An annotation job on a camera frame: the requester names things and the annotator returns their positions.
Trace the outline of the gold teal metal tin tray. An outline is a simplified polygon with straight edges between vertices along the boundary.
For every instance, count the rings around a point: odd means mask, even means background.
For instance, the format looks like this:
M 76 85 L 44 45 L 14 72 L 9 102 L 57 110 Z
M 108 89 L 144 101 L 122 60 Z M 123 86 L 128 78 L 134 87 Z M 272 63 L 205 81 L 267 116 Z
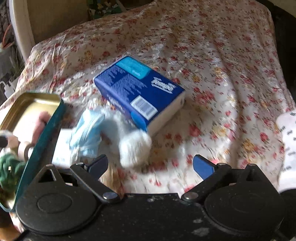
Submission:
M 23 195 L 37 174 L 42 154 L 47 148 L 52 133 L 65 112 L 62 98 L 57 94 L 42 92 L 25 92 L 21 94 L 9 109 L 1 123 L 1 129 L 12 132 L 20 142 L 31 142 L 34 125 L 41 111 L 47 111 L 51 118 L 41 133 L 32 155 L 26 161 L 17 190 L 12 197 L 1 201 L 1 208 L 6 212 L 14 212 L 18 199 Z

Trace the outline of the pink fabric bundle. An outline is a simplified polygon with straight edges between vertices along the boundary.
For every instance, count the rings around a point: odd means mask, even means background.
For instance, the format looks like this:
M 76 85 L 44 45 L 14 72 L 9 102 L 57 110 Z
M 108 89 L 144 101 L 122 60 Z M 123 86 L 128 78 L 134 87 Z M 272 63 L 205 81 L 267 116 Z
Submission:
M 51 115 L 47 111 L 41 111 L 38 116 L 36 123 L 34 125 L 33 133 L 32 133 L 32 143 L 36 144 L 41 133 L 43 132 L 45 126 L 49 122 Z

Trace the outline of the white fluffy plush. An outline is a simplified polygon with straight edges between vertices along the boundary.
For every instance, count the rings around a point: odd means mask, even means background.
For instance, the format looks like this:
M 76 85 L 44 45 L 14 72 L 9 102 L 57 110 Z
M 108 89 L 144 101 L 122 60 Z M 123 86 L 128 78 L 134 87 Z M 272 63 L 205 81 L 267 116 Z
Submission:
M 152 148 L 150 135 L 136 128 L 120 111 L 103 109 L 101 113 L 102 139 L 110 152 L 119 156 L 121 167 L 131 169 L 146 164 Z

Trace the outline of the light blue face mask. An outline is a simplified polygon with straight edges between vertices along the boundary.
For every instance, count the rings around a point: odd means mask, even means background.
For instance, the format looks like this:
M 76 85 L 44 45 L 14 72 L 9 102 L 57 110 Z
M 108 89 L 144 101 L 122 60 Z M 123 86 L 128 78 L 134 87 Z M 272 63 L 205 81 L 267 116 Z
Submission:
M 101 123 L 105 114 L 86 109 L 72 130 L 69 148 L 79 157 L 95 158 L 101 143 Z

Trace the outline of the white patterned sock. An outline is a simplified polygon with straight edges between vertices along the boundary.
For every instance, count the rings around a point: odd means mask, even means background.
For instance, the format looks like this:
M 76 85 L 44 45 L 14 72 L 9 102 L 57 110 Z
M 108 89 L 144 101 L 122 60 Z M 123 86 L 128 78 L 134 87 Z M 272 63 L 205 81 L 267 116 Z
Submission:
M 278 191 L 295 189 L 296 183 L 296 123 L 295 109 L 287 113 L 281 114 L 276 124 L 282 134 L 282 142 L 284 144 L 284 160 L 278 178 Z

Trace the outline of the blue Tempo tissue pack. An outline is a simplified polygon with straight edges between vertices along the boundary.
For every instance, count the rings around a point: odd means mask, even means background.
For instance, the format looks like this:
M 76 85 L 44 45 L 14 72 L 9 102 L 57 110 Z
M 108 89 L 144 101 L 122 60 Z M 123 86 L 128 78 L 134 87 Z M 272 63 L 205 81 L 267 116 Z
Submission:
M 150 136 L 185 102 L 184 88 L 130 56 L 100 72 L 93 82 L 105 99 Z

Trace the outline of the green plush toy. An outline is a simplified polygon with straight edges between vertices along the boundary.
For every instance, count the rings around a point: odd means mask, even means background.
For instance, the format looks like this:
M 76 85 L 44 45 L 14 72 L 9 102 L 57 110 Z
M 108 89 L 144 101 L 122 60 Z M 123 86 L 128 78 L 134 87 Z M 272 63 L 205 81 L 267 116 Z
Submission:
M 20 160 L 13 151 L 1 150 L 1 189 L 12 193 L 17 190 L 26 162 Z

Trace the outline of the beige tape roll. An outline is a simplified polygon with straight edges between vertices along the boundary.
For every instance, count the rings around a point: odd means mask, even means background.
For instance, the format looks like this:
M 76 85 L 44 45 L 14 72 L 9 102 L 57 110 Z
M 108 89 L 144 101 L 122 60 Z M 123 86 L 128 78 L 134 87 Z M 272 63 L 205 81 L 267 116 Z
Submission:
M 35 145 L 31 142 L 20 142 L 18 146 L 18 157 L 20 160 L 26 162 L 29 160 Z

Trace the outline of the white plastic squeeze bottle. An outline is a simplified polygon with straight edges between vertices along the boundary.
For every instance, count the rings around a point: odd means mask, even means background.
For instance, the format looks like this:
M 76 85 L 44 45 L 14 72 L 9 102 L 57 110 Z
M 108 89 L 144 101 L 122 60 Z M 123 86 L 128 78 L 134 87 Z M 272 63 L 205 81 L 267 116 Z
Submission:
M 4 86 L 4 95 L 8 99 L 15 92 L 15 89 L 10 83 L 1 81 L 1 84 Z

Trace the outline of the floral bed cover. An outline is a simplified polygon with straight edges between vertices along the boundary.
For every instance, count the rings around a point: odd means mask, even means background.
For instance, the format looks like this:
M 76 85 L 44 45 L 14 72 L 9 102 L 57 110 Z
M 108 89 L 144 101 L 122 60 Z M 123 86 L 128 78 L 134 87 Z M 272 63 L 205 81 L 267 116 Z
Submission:
M 72 128 L 84 109 L 105 104 L 93 77 L 125 55 L 182 86 L 186 102 L 154 137 L 149 165 L 114 168 L 112 188 L 184 193 L 201 181 L 196 154 L 234 168 L 254 163 L 278 186 L 285 151 L 276 119 L 295 102 L 271 13 L 257 1 L 153 1 L 65 30 L 32 49 L 1 117 L 25 91 L 56 93 Z

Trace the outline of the white pocket tissue pack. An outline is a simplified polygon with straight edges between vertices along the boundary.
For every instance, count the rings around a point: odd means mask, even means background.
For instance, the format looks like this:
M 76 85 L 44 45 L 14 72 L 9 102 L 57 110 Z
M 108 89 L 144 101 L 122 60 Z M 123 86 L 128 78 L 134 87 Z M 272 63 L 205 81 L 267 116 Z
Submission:
M 73 130 L 62 128 L 56 142 L 52 164 L 57 168 L 69 168 L 77 163 L 78 159 L 78 145 Z

